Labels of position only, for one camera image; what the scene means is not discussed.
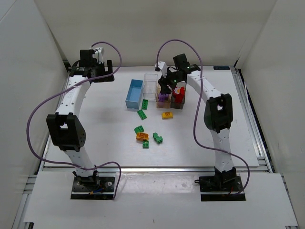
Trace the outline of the yellow lego brick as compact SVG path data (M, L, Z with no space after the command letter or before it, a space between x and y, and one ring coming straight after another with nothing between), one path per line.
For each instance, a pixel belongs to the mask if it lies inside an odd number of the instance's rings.
M162 119L173 119L173 113L172 112L163 112L162 113Z

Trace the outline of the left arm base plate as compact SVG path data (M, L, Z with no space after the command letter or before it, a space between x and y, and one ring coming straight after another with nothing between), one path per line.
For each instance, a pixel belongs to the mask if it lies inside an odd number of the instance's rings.
M70 199L74 200L114 200L115 173L101 173L97 171L89 177L81 177L73 172L74 179Z

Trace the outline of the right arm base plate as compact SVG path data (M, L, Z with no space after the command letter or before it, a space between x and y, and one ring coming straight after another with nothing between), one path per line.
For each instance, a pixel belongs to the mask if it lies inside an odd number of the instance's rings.
M200 187L202 202L246 201L243 191L237 194L243 188L240 176L224 186L217 185L214 176L201 176L194 182Z

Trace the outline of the purple paw print lego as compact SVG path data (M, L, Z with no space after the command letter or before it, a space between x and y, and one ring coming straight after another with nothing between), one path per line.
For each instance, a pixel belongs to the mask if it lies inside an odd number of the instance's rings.
M158 97L158 102L164 102L164 101L165 101L165 98L163 96Z

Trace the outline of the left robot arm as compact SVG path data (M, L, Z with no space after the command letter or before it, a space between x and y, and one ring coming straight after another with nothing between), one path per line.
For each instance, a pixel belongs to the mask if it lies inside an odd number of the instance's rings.
M97 172L84 148L86 132L78 119L85 94L95 83L112 82L112 61L103 59L103 48L80 50L80 60L71 68L68 87L55 114L46 118L52 143L64 152L75 167L74 176L81 184L97 184Z

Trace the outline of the purple lego brick with studs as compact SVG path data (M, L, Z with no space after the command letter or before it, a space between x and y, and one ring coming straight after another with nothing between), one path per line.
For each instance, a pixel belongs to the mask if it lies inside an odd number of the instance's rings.
M168 100L168 96L169 96L168 94L159 94L158 95L158 97L161 97L161 96L163 96L165 98L165 101Z

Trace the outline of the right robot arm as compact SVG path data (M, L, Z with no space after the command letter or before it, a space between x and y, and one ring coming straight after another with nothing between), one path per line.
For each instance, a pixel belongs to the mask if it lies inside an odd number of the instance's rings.
M174 71L165 62L156 62L155 69L162 73L158 80L161 93L168 94L178 83L185 82L199 94L199 102L205 103L203 121L213 138L213 147L210 149L215 151L215 179L221 184L229 183L236 178L229 140L233 121L232 97L221 93L209 83L203 77L202 68L196 64L191 65L184 53L175 56L173 60Z

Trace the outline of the orange transparent lego brick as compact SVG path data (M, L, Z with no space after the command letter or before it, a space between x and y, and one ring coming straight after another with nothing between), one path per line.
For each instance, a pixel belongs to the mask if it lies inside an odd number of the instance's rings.
M141 142L149 141L149 135L147 133L145 133L145 132L138 132L136 134L136 140L137 141L141 141Z

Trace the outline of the red long lego brick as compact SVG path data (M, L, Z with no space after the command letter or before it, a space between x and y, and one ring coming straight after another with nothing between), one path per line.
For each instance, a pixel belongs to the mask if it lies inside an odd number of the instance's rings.
M181 98L181 97L179 97L179 95L177 95L176 97L175 97L175 103L178 103L178 104L181 104L182 102L183 102L183 99Z

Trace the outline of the red curved lego brick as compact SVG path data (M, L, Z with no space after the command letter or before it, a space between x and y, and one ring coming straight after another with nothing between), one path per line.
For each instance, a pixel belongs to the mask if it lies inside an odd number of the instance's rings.
M185 87L181 87L179 90L179 97L183 99L184 96L185 96Z

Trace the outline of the red lego brick with sticker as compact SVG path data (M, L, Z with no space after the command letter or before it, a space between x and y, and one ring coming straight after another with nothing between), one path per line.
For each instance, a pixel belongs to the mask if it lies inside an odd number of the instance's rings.
M176 97L179 94L180 94L180 87L175 87L173 89L173 96Z

